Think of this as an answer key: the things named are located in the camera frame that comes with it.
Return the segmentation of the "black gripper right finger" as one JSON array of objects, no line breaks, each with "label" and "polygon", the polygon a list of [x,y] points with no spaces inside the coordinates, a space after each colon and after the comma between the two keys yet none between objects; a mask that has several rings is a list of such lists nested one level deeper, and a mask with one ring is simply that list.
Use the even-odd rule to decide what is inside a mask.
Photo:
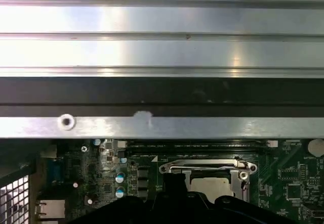
[{"label": "black gripper right finger", "polygon": [[188,191],[185,180],[185,174],[176,174],[176,207],[189,215],[189,223],[296,223],[232,196],[207,203],[200,192]]}]

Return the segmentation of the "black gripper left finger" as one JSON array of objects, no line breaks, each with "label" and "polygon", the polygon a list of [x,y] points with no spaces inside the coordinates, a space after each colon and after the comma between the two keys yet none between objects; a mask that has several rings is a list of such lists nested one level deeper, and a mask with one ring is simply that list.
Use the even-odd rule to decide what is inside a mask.
[{"label": "black gripper left finger", "polygon": [[153,208],[137,196],[122,197],[69,223],[177,223],[177,215],[166,208]]}]

